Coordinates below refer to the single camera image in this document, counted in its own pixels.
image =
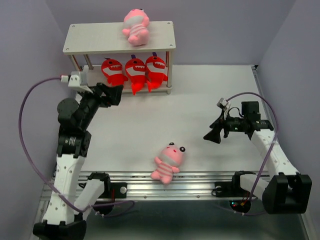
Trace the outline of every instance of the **shelf post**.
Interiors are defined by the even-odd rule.
[[[76,71],[82,71],[81,67],[79,66],[77,60],[76,60],[76,57],[75,55],[69,55],[69,58],[75,68]]]
[[[172,87],[172,65],[173,65],[173,51],[166,51],[165,52],[165,66],[167,67],[167,76],[168,76],[168,82],[166,83],[166,86],[168,88]]]
[[[84,54],[83,56],[84,56],[84,59],[85,59],[85,61],[86,61],[86,64],[87,64],[88,67],[89,67],[89,70],[93,70],[93,69],[94,69],[94,66],[93,66],[92,63],[91,63],[88,54]]]

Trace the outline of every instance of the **stuffed animal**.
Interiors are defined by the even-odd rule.
[[[131,60],[125,64],[125,73],[131,81],[131,89],[133,95],[136,95],[147,81],[146,66],[142,60],[131,55]]]
[[[123,34],[133,46],[145,45],[149,41],[149,17],[143,9],[132,9],[123,20]]]
[[[158,57],[155,52],[152,55],[145,61],[146,74],[149,78],[146,82],[149,93],[151,93],[152,89],[159,88],[163,81],[168,81],[168,69],[165,61]]]
[[[112,86],[123,85],[128,80],[122,72],[122,64],[117,60],[106,58],[101,65],[101,71]]]
[[[154,158],[157,164],[156,170],[151,173],[151,178],[160,180],[163,184],[169,184],[172,181],[173,174],[180,172],[179,166],[183,162],[186,149],[177,147],[173,142],[163,149],[159,156]]]

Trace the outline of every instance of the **tabletop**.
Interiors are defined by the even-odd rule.
[[[88,128],[92,138],[82,171],[151,172],[170,142],[186,148],[182,175],[258,171],[262,159],[244,133],[232,132],[221,144],[203,140],[221,113],[218,100],[241,92],[258,93],[249,65],[174,65],[171,94],[123,94],[119,106],[99,108]],[[242,101],[258,101],[266,118],[260,99],[240,96],[232,106]]]

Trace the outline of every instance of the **pink stuffed animal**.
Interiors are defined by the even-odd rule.
[[[149,17],[142,9],[132,9],[123,20],[123,34],[133,46],[145,45],[149,41]]]
[[[186,149],[182,146],[178,148],[173,142],[162,150],[159,157],[156,156],[154,161],[157,164],[156,170],[151,173],[151,178],[160,180],[163,184],[169,184],[172,181],[173,174],[180,172],[178,166],[183,162]]]

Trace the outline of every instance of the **wall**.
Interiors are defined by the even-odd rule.
[[[263,93],[278,113],[281,146],[300,172],[313,181],[309,210],[318,231],[319,9],[318,0],[297,0],[258,67]]]
[[[294,0],[46,0],[63,34],[70,24],[122,22],[143,8],[173,21],[175,64],[257,64]]]
[[[0,3],[0,239],[27,240],[33,227],[43,183],[20,145],[18,114],[36,82],[69,73],[64,37],[43,0]],[[34,90],[23,114],[26,146],[36,165],[51,176],[57,145],[57,104],[70,95],[59,82]]]

